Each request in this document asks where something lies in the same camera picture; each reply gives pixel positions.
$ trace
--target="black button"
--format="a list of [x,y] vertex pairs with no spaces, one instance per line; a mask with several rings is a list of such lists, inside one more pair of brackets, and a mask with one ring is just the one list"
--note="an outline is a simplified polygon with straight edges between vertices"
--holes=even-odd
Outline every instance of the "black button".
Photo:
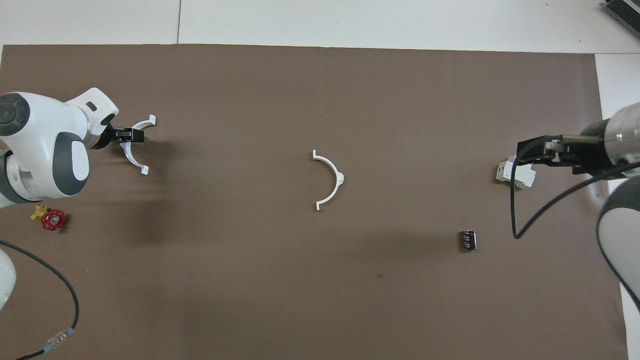
[[0,124],[9,124],[15,118],[15,107],[6,102],[0,104]]

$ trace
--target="cable connector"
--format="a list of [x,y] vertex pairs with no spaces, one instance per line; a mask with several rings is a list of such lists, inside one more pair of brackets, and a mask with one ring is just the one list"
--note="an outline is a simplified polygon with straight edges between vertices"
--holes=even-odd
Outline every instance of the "cable connector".
[[55,349],[56,347],[58,347],[67,339],[67,337],[69,337],[69,335],[73,333],[74,333],[73,328],[68,328],[67,330],[57,333],[53,338],[47,341],[47,343],[42,347],[42,350],[44,351],[42,354],[44,355],[50,352],[51,350]]

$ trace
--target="brown mat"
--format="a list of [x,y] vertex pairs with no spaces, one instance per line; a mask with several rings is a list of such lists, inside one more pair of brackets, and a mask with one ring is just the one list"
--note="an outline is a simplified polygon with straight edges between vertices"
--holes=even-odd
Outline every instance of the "brown mat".
[[[48,359],[626,359],[618,282],[583,190],[523,240],[498,162],[600,120],[593,55],[232,45],[6,46],[0,94],[96,86],[134,155],[92,151],[65,232],[0,210],[2,238],[75,285]],[[317,212],[333,173],[346,182]],[[520,225],[582,178],[537,168]],[[480,250],[462,253],[475,229]],[[71,299],[10,250],[0,354],[70,325]]]

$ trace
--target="white terminal block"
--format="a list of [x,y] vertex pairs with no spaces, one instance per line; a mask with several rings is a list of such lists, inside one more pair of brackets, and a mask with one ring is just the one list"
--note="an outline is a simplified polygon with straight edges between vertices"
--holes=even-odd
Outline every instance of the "white terminal block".
[[[513,167],[513,161],[516,159],[515,155],[498,164],[498,171],[495,173],[495,178],[500,181],[511,181],[511,169]],[[515,185],[521,189],[530,188],[533,185],[533,181],[536,179],[536,171],[531,170],[531,164],[520,165],[516,168]]]

